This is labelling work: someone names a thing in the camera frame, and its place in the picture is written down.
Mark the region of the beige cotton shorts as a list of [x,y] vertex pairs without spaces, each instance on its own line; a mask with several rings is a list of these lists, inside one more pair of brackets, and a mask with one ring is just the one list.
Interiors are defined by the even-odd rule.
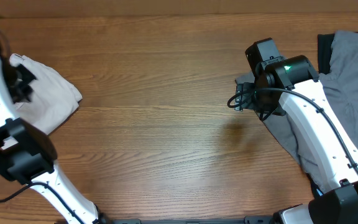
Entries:
[[16,103],[22,119],[45,134],[52,133],[79,107],[82,94],[56,70],[25,55],[12,54],[11,65],[23,65],[35,75],[30,102]]

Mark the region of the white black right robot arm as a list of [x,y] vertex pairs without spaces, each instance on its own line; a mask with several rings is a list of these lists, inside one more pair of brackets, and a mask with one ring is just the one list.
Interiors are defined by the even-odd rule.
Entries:
[[326,193],[308,204],[280,210],[272,223],[358,223],[358,149],[324,94],[319,76],[304,55],[282,56],[271,38],[254,42],[246,51],[254,75],[238,86],[237,110],[288,115],[298,146],[310,151]]

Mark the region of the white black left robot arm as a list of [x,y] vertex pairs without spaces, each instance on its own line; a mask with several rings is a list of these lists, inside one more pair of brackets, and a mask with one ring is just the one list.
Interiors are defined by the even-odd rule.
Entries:
[[0,43],[0,175],[23,187],[0,199],[7,202],[27,189],[42,195],[67,223],[110,223],[63,173],[50,138],[26,122],[15,103],[30,101],[35,75],[23,65],[11,65]]

